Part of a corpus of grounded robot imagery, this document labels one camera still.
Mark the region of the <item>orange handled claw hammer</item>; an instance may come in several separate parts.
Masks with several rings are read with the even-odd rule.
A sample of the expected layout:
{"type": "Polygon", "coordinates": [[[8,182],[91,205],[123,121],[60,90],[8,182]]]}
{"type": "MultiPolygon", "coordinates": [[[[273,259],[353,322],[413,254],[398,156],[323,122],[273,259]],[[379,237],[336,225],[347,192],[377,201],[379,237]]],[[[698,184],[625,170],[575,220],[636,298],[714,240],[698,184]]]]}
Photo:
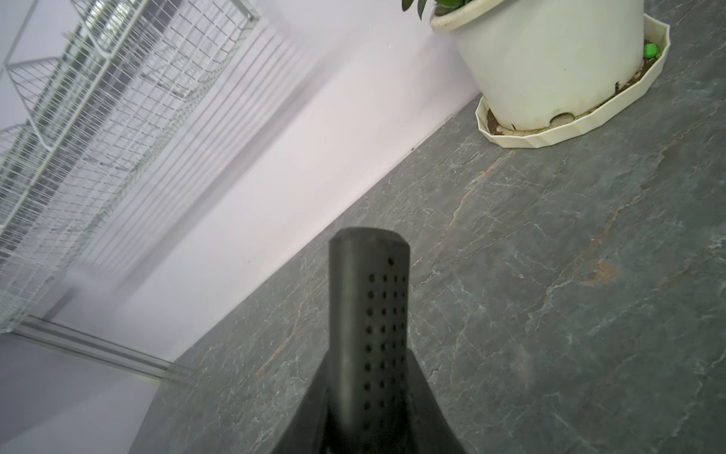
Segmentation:
{"type": "Polygon", "coordinates": [[[329,242],[329,420],[338,453],[388,453],[406,419],[410,246],[344,228],[329,242]]]}

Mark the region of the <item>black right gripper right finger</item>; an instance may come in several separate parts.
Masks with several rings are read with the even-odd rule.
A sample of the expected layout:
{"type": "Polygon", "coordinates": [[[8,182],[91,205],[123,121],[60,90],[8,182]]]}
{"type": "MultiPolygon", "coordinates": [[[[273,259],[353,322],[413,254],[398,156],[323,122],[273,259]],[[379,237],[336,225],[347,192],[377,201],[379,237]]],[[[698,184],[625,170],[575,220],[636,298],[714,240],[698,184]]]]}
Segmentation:
{"type": "Polygon", "coordinates": [[[406,350],[406,410],[411,453],[464,453],[414,353],[406,350]]]}

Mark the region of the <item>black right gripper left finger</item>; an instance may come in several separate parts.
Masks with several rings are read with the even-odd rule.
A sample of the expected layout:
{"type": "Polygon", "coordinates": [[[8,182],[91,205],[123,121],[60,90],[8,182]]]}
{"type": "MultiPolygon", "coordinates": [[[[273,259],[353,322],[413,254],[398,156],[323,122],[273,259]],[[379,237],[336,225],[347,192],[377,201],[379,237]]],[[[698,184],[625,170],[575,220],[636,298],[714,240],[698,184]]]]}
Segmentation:
{"type": "Polygon", "coordinates": [[[328,371],[329,354],[326,353],[273,454],[327,452],[328,371]]]}

